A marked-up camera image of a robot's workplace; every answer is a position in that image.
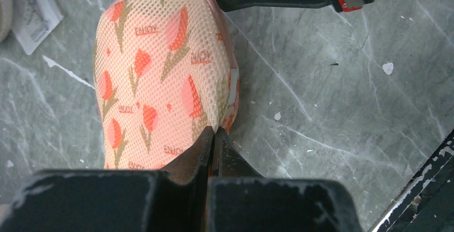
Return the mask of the round beige mesh bag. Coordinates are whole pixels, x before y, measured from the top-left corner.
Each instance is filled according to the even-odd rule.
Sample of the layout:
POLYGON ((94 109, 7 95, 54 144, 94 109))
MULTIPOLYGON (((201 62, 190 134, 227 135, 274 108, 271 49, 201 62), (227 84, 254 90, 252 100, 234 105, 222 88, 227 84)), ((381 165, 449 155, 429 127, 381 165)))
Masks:
POLYGON ((13 0, 1 0, 1 42, 8 36, 13 20, 13 0))

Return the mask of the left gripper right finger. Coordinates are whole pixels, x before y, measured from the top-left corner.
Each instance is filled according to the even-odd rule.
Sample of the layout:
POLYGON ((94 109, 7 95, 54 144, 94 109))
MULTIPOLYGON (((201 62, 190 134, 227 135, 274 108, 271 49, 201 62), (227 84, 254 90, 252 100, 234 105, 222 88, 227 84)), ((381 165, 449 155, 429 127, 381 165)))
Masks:
POLYGON ((268 178, 214 136, 206 231, 361 231, 353 199, 339 182, 268 178))

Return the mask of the paper leaflet under bag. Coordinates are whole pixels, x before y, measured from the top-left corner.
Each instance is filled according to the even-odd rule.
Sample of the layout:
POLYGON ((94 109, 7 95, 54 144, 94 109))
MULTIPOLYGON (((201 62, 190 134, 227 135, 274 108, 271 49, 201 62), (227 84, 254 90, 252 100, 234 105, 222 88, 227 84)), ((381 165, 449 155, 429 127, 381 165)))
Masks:
POLYGON ((31 55, 63 18, 55 0, 13 0, 12 33, 31 55))

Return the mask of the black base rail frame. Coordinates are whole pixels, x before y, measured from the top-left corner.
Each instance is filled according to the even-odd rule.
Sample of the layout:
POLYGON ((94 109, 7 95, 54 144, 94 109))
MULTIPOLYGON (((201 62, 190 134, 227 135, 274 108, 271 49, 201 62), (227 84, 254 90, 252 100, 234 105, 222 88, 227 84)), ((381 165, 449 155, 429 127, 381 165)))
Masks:
POLYGON ((453 231, 453 132, 370 231, 453 231))

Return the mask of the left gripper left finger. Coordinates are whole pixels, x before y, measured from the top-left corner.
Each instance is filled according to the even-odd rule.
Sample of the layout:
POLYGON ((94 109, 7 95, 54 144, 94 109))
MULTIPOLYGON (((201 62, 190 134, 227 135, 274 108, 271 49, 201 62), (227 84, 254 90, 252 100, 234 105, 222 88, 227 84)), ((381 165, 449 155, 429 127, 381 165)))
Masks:
POLYGON ((156 170, 42 170, 25 180, 1 231, 204 231, 214 132, 156 170))

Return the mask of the pink floral mesh laundry bag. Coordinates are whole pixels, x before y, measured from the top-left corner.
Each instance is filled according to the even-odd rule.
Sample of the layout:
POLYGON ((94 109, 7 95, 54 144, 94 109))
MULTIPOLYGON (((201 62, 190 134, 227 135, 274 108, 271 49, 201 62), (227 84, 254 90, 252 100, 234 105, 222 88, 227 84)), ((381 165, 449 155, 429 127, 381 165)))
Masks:
POLYGON ((206 127, 230 131, 239 67, 216 0, 115 0, 93 75, 107 169, 158 169, 206 127))

